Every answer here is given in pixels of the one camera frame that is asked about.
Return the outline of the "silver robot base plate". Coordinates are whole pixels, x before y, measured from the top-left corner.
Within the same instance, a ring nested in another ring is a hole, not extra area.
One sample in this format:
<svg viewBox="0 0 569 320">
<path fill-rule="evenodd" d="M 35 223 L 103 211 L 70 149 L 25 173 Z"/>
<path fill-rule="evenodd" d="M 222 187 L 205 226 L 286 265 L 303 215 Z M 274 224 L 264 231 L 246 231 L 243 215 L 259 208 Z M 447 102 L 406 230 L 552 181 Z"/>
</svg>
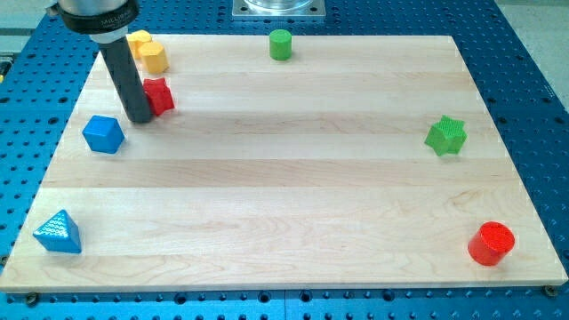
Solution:
<svg viewBox="0 0 569 320">
<path fill-rule="evenodd" d="M 234 0 L 232 17 L 236 20 L 323 20 L 325 0 Z"/>
</svg>

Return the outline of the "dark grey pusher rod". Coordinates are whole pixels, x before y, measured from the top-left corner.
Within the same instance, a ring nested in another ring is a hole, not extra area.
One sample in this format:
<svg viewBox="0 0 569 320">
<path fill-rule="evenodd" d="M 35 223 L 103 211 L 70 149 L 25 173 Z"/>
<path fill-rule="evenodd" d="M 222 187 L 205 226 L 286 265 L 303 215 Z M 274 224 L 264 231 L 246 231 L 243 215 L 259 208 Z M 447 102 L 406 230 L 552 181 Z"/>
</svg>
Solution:
<svg viewBox="0 0 569 320">
<path fill-rule="evenodd" d="M 125 31 L 91 35 L 91 39 L 99 46 L 127 118 L 136 124 L 150 122 L 153 114 Z"/>
</svg>

